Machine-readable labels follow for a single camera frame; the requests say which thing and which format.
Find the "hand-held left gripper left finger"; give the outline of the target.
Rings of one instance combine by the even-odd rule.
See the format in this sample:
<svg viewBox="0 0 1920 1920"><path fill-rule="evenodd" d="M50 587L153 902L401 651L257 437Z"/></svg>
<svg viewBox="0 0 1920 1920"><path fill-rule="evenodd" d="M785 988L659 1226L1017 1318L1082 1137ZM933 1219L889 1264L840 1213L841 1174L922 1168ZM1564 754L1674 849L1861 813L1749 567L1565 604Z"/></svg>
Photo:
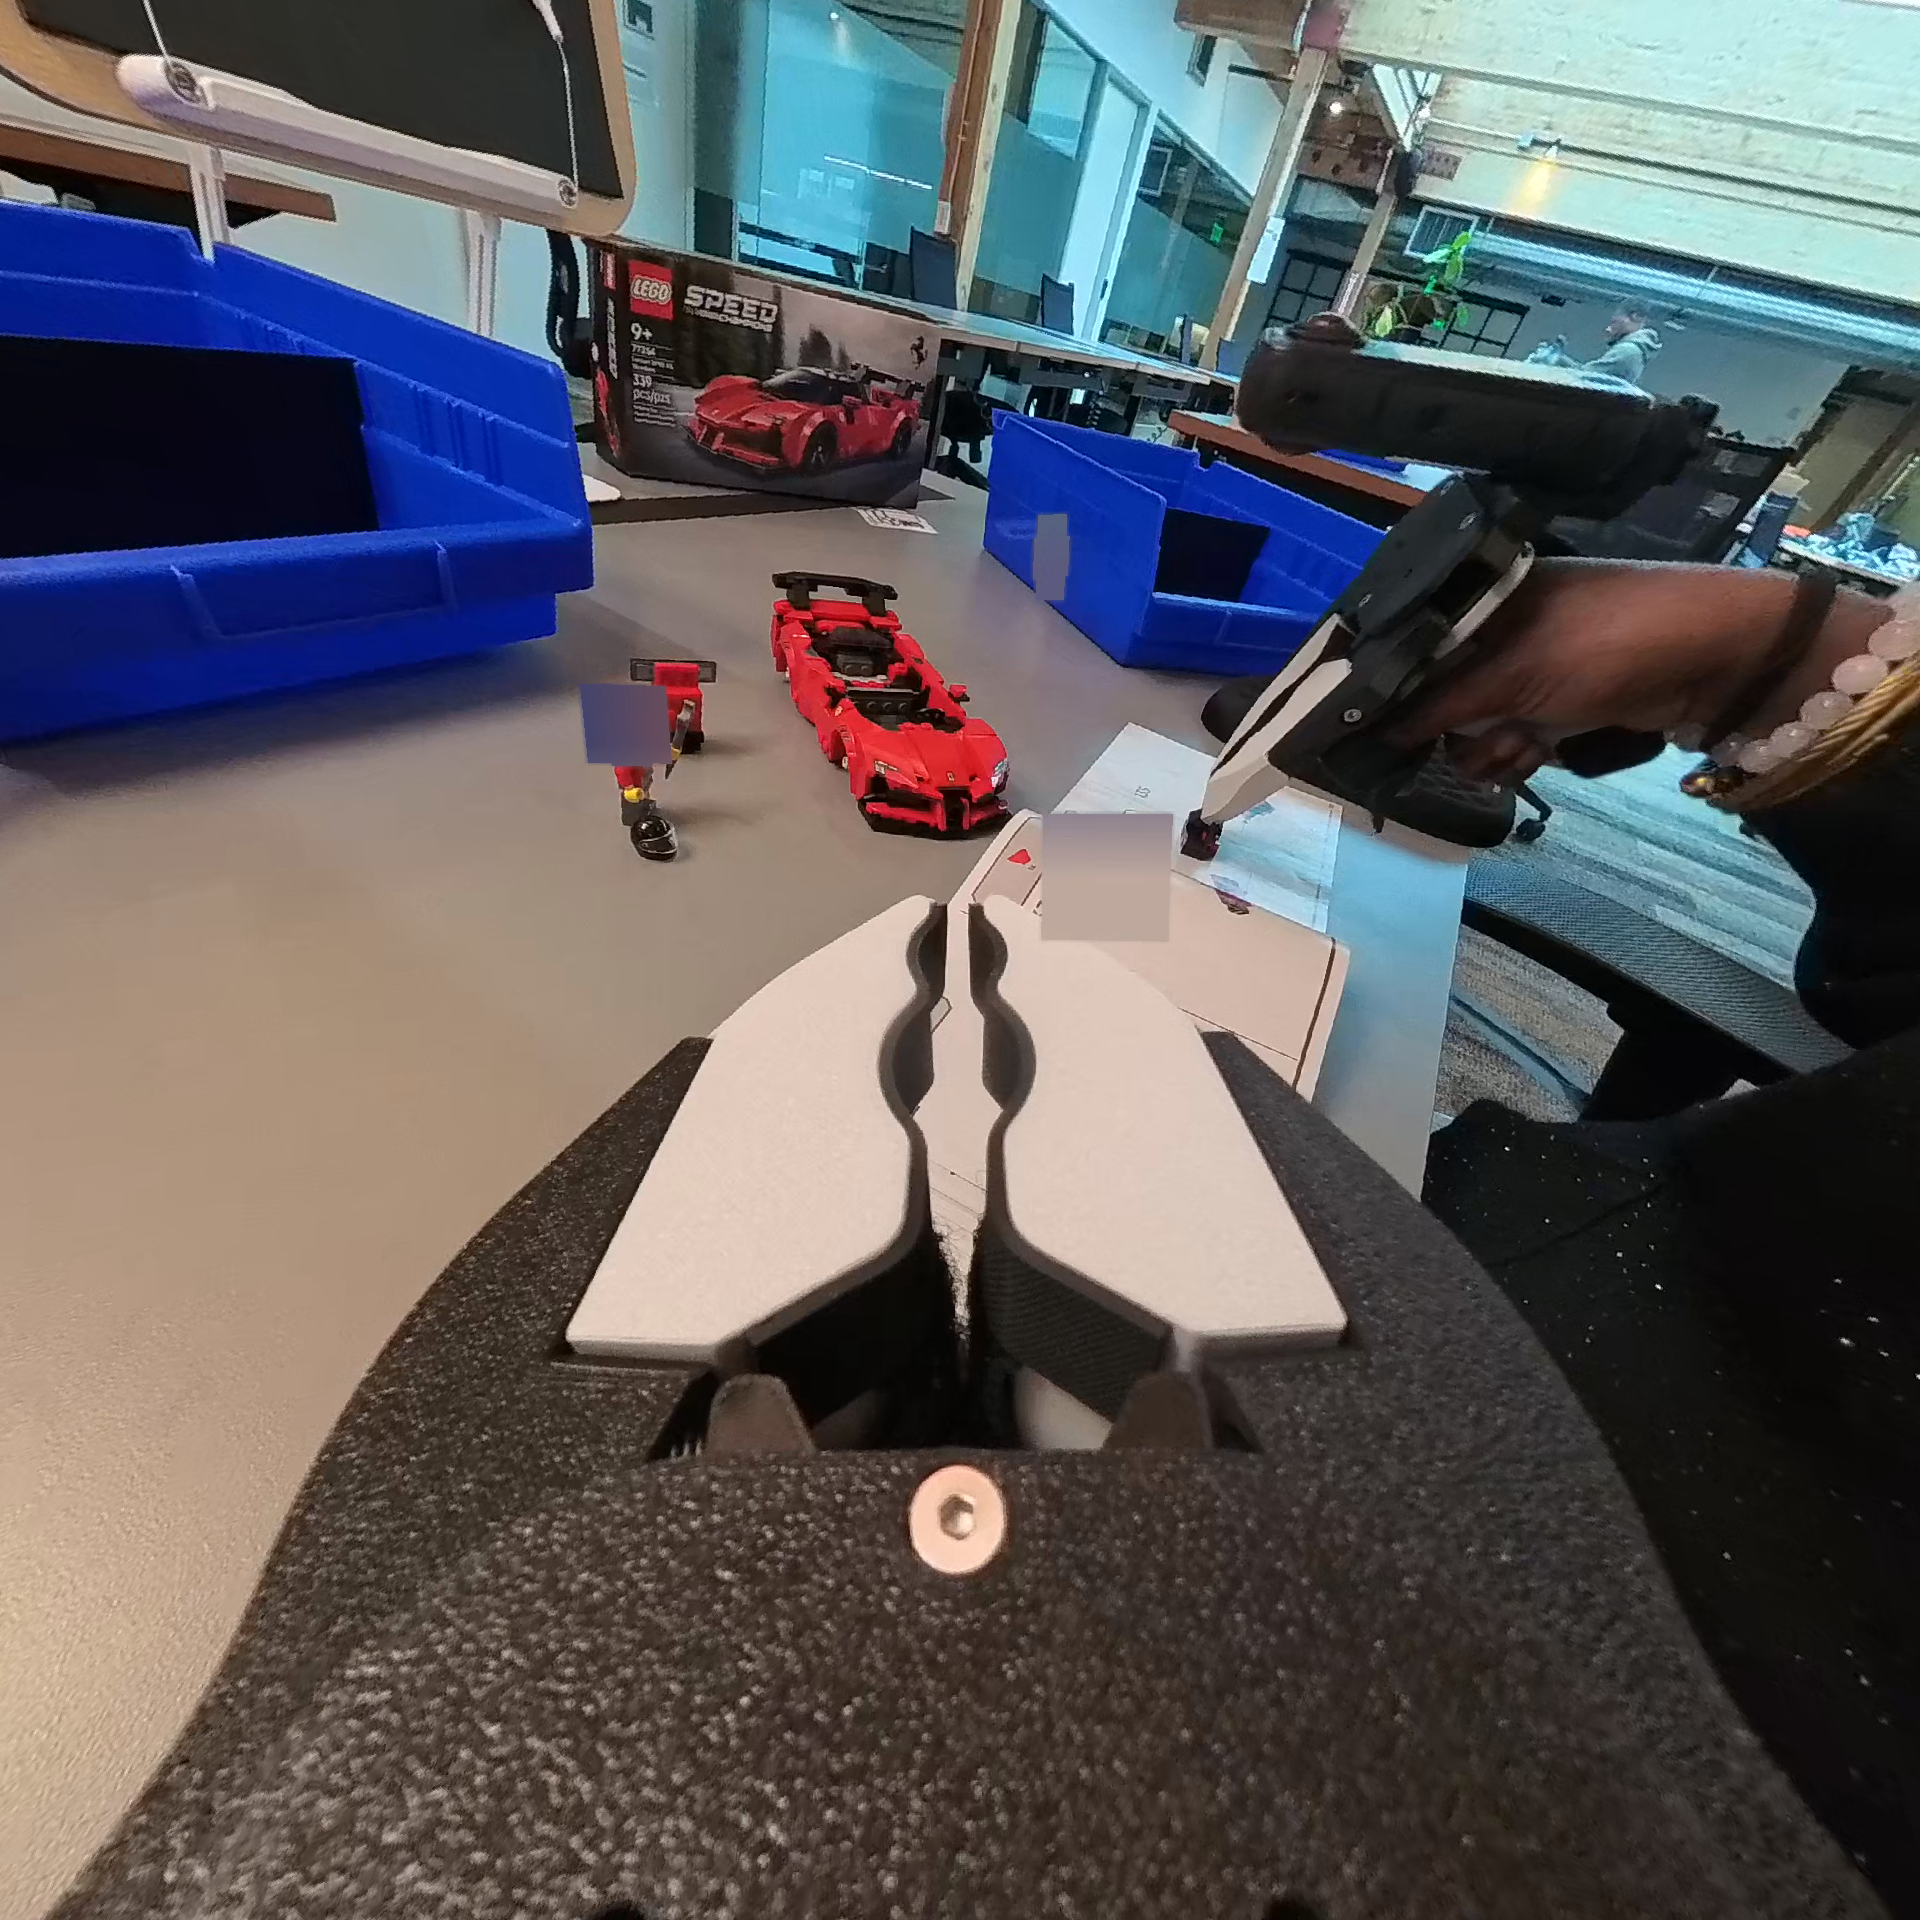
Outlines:
<svg viewBox="0 0 1920 1920"><path fill-rule="evenodd" d="M926 1223L915 1108L944 988L945 906L911 895L720 1020L568 1349L723 1366L903 1260Z"/></svg>

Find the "green potted plant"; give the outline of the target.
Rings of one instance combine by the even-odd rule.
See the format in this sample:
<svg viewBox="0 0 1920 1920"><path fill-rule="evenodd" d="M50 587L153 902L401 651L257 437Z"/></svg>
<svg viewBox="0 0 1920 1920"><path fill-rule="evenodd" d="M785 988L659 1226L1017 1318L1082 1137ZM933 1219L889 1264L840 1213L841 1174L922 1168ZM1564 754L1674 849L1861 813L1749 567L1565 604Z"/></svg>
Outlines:
<svg viewBox="0 0 1920 1920"><path fill-rule="evenodd" d="M1446 248L1417 253L1416 275L1377 278L1366 294L1361 334L1369 342L1442 345L1462 305L1472 240L1476 229L1464 229Z"/></svg>

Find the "red lego minifigure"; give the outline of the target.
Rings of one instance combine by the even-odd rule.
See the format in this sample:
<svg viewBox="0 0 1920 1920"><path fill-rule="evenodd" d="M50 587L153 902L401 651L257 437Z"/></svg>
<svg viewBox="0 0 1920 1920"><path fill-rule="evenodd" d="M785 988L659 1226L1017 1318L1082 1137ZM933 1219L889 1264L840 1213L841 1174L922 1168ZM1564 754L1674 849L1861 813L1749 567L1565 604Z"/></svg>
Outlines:
<svg viewBox="0 0 1920 1920"><path fill-rule="evenodd" d="M631 681L663 694L666 748L659 766L612 766L620 796L620 824L626 798L649 798L656 787L675 776L686 754L704 747L703 688L714 684L719 665L707 658L631 658Z"/></svg>

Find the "person's right forearm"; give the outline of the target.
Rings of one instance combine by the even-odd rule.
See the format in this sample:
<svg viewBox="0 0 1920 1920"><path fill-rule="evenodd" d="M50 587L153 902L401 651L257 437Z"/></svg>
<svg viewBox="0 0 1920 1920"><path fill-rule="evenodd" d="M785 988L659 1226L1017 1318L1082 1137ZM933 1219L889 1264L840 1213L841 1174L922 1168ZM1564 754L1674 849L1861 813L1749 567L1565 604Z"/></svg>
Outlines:
<svg viewBox="0 0 1920 1920"><path fill-rule="evenodd" d="M1918 589L1838 587L1779 696L1753 721L1713 805L1809 890L1794 988L1852 1047L1918 1027Z"/></svg>

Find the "black board wooden frame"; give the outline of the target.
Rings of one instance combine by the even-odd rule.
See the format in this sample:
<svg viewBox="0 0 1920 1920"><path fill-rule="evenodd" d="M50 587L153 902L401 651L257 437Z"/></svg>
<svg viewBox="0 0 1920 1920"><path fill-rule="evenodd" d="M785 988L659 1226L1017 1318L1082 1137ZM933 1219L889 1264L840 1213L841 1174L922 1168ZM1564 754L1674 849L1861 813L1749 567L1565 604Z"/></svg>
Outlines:
<svg viewBox="0 0 1920 1920"><path fill-rule="evenodd" d="M578 205L456 203L288 150L225 150L135 108L114 82L124 56L177 59L439 146L533 163L572 178ZM612 234L637 192L612 4L6 4L3 72L91 119L548 231Z"/></svg>

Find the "large blue plastic bin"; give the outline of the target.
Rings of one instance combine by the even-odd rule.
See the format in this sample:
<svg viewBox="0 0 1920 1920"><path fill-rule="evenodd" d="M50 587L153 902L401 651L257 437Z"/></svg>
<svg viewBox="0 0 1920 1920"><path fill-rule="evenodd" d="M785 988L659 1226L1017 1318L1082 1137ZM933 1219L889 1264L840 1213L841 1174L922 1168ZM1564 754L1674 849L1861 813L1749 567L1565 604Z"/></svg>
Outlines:
<svg viewBox="0 0 1920 1920"><path fill-rule="evenodd" d="M3 742L546 636L564 377L177 229L3 205Z"/></svg>

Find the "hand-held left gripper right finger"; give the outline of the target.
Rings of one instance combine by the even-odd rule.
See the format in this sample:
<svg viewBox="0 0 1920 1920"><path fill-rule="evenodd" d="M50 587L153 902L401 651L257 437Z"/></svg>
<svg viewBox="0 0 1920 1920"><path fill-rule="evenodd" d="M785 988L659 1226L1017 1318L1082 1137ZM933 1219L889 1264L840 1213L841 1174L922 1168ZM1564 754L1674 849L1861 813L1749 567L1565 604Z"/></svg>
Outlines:
<svg viewBox="0 0 1920 1920"><path fill-rule="evenodd" d="M1342 1305L1205 1035L1103 950L969 907L982 1087L978 1345L1041 1379L1336 1346Z"/></svg>

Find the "lego instruction booklet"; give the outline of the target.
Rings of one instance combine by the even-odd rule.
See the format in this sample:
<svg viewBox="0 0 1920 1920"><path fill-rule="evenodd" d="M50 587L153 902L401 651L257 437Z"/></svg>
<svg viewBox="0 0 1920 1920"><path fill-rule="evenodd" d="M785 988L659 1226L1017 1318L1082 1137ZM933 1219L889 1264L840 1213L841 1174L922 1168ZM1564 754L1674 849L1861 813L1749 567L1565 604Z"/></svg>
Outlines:
<svg viewBox="0 0 1920 1920"><path fill-rule="evenodd" d="M1235 1035L1311 1095L1346 984L1346 947L1328 932L1342 813L1298 791L1235 817L1213 862L1177 854L1183 824L1213 772L1213 754L1128 725L1063 796L1063 813L1169 816L1169 932L1163 940L1099 947L1148 980L1195 1027ZM982 1084L982 1024L971 1001L966 907L1006 898L1041 916L1044 816L1021 809L1000 825L948 901L960 951L948 1005L933 1030L936 1087L918 1108L929 1178L945 1201L982 1213L995 1105Z"/></svg>

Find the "lego set cardboard box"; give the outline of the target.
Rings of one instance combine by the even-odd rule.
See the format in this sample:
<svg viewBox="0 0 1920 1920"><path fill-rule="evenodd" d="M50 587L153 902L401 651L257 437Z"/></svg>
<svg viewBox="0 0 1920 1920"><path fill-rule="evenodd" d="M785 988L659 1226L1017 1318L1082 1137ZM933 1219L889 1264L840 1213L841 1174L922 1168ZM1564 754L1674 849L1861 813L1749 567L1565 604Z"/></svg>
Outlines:
<svg viewBox="0 0 1920 1920"><path fill-rule="evenodd" d="M918 502L940 330L656 245L589 248L591 438L627 478Z"/></svg>

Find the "black wrist band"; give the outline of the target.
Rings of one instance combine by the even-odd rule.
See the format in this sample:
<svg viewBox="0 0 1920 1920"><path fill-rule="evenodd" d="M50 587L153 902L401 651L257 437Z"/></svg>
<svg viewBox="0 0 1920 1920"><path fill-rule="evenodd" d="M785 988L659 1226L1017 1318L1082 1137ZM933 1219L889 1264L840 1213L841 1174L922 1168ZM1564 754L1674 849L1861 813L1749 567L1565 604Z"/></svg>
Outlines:
<svg viewBox="0 0 1920 1920"><path fill-rule="evenodd" d="M1727 685L1723 705L1704 729L1704 748L1717 766L1734 763L1738 744L1749 739L1753 721L1763 715L1798 670L1835 606L1835 596L1838 585L1830 573L1796 576L1787 617L1759 658Z"/></svg>

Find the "white tube lamp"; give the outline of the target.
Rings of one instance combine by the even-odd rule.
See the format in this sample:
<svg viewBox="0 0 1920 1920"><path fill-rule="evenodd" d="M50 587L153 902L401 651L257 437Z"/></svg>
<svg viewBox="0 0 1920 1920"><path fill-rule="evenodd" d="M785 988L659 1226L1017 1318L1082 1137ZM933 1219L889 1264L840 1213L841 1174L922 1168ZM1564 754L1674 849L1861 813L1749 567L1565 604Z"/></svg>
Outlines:
<svg viewBox="0 0 1920 1920"><path fill-rule="evenodd" d="M578 183L561 172L384 129L177 59L124 56L114 82L135 108L225 150L288 150L302 163L439 189L456 203L501 203L535 214L578 205Z"/></svg>

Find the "black mesh office chair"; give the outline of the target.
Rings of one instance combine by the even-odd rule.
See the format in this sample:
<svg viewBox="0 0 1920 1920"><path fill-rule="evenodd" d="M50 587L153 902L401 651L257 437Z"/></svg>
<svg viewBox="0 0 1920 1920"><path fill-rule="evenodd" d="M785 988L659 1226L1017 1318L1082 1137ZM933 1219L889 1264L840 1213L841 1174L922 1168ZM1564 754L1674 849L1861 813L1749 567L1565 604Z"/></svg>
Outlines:
<svg viewBox="0 0 1920 1920"><path fill-rule="evenodd" d="M1462 924L1608 1008L1621 1036L1582 1101L1584 1121L1676 1117L1852 1054L1779 983L1534 858L1469 862Z"/></svg>

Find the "red lego sports car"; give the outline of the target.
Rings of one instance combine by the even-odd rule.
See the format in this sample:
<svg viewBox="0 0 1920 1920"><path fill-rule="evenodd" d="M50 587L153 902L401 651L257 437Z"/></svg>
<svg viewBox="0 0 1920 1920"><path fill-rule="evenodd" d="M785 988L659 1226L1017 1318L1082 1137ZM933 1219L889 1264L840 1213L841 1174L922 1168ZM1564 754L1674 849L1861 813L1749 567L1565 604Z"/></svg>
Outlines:
<svg viewBox="0 0 1920 1920"><path fill-rule="evenodd" d="M785 571L771 580L771 658L800 720L875 831L971 838L1006 824L1010 758L903 628L884 582Z"/></svg>

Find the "person's black sparkly clothing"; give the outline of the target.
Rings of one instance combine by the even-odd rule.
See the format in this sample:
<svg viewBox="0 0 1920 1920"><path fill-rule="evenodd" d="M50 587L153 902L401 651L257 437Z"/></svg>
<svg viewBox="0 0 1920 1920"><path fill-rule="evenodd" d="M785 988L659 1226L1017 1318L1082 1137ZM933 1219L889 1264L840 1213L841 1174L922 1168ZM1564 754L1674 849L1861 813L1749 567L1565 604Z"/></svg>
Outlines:
<svg viewBox="0 0 1920 1920"><path fill-rule="evenodd" d="M1571 1383L1801 1800L1918 1915L1918 1031L1661 1121L1476 1104L1435 1213Z"/></svg>

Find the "small blue plastic bin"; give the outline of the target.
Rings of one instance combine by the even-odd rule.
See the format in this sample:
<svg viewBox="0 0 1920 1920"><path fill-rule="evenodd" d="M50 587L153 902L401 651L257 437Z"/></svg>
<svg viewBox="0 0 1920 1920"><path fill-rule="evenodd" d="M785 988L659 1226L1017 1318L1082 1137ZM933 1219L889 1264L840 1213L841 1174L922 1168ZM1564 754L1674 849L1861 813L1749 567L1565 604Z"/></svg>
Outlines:
<svg viewBox="0 0 1920 1920"><path fill-rule="evenodd" d="M985 552L1128 670L1277 672L1381 537L1192 451L995 418Z"/></svg>

